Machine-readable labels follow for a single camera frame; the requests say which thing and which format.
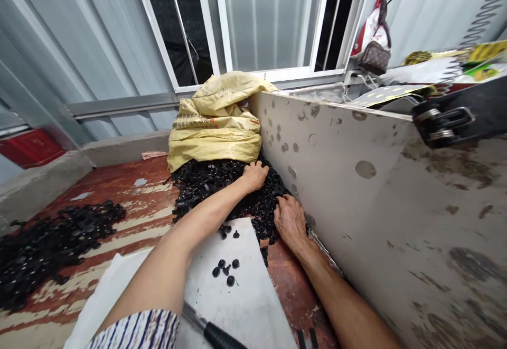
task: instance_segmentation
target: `brown handbag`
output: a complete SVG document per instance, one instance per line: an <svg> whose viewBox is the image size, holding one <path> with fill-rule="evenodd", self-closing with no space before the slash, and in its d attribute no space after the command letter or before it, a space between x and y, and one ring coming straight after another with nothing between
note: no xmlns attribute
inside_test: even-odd
<svg viewBox="0 0 507 349"><path fill-rule="evenodd" d="M386 23L387 16L387 5L392 0L382 0L380 4L380 12L379 12L379 27L384 27L387 35L387 44L389 49L391 49L391 34L389 33L389 28ZM379 43L372 40L366 46L364 50L363 56L358 62L358 66L373 73L377 76L384 74L387 70L387 66L389 64L389 60L391 59L390 50L384 49Z"/></svg>

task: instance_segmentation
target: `coiled spring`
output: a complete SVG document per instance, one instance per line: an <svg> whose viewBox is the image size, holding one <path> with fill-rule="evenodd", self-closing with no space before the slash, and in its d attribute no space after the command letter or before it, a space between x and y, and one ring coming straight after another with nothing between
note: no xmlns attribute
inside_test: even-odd
<svg viewBox="0 0 507 349"><path fill-rule="evenodd" d="M447 68L447 71L444 73L444 80L435 84L438 96L448 94L454 79L463 74L462 64L467 61L471 49L479 43L484 32L486 32L486 27L491 23L490 19L496 16L495 10L503 6L502 1L485 0L481 11L475 16L472 26L468 29L463 37L463 41L457 47L462 52L456 56L455 60L451 62L451 66Z"/></svg>

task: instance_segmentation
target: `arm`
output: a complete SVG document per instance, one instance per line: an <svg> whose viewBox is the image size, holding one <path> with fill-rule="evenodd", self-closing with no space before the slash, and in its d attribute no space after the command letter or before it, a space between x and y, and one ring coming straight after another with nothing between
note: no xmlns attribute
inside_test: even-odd
<svg viewBox="0 0 507 349"><path fill-rule="evenodd" d="M261 189L269 167L245 166L243 176L187 213L162 236L116 301L97 333L124 317L148 309L181 314L186 271L194 250L213 233L247 194Z"/></svg>
<svg viewBox="0 0 507 349"><path fill-rule="evenodd" d="M305 212L289 195L278 197L275 225L303 266L344 349L401 348L393 332L331 267L318 244L306 236Z"/></svg>

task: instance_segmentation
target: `red and white bag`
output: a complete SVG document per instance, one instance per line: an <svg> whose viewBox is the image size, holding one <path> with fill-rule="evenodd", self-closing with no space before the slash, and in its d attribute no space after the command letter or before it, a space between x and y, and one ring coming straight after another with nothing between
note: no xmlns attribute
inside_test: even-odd
<svg viewBox="0 0 507 349"><path fill-rule="evenodd" d="M386 23L387 5L392 0L377 0L373 12L364 22L357 42L350 55L353 59L360 59L371 41L376 41L385 50L391 48L391 37Z"/></svg>

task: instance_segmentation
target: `yellow woven sack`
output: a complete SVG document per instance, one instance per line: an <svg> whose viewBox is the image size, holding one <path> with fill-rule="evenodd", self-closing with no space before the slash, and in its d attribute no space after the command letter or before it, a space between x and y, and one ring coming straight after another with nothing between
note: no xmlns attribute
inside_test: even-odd
<svg viewBox="0 0 507 349"><path fill-rule="evenodd" d="M191 159L254 161L262 145L260 123L236 103L260 91L276 90L248 73L211 76L191 99L180 100L169 136L169 170L174 172Z"/></svg>

